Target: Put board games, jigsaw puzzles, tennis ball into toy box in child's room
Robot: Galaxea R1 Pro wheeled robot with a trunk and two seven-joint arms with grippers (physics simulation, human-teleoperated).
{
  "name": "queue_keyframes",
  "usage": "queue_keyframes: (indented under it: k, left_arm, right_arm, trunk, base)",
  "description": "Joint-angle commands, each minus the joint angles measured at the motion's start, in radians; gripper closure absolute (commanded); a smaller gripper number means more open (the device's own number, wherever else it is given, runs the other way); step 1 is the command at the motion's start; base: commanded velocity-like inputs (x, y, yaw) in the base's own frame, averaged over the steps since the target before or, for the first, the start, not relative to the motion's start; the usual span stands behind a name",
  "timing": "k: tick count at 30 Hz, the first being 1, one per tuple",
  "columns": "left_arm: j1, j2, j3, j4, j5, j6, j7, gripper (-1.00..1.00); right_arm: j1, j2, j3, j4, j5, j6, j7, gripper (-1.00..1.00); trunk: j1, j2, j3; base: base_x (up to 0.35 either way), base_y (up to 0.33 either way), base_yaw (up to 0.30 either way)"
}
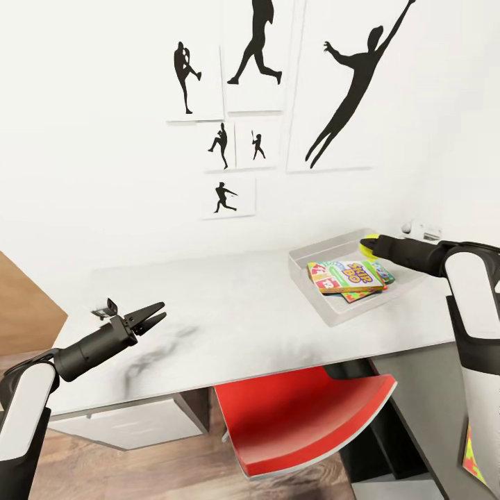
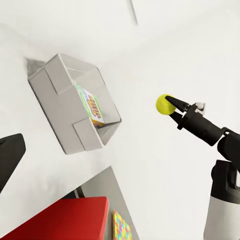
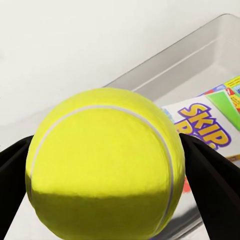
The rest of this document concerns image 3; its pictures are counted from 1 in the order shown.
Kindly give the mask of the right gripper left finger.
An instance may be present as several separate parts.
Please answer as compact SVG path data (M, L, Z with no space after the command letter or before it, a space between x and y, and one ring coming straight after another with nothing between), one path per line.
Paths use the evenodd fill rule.
M25 170L34 135L0 152L0 240L4 240L26 195Z

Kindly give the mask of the jigsaw puzzle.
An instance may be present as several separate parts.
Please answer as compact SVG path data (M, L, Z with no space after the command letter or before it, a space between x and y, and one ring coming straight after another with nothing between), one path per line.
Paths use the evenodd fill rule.
M184 191L186 194L188 194L189 192L192 191L186 175L185 175L185 183L184 183L183 191Z

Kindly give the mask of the board game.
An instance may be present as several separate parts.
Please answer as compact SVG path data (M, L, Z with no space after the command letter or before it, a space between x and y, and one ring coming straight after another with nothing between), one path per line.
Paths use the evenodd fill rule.
M208 92L160 109L178 134L196 137L231 162L240 160L240 98L226 89Z
M211 91L215 93L222 90L226 90L230 96L236 95L240 98L240 75L213 88Z

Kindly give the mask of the tennis ball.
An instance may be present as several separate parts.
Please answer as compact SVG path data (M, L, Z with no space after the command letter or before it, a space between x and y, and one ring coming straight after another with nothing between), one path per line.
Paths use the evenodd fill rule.
M101 87L64 100L38 126L26 192L62 240L148 240L176 211L185 161L160 107L136 92Z

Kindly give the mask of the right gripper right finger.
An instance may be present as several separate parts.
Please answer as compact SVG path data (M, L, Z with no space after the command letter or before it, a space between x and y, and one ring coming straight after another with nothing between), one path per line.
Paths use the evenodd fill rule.
M179 137L185 174L210 240L240 240L240 168L199 138Z

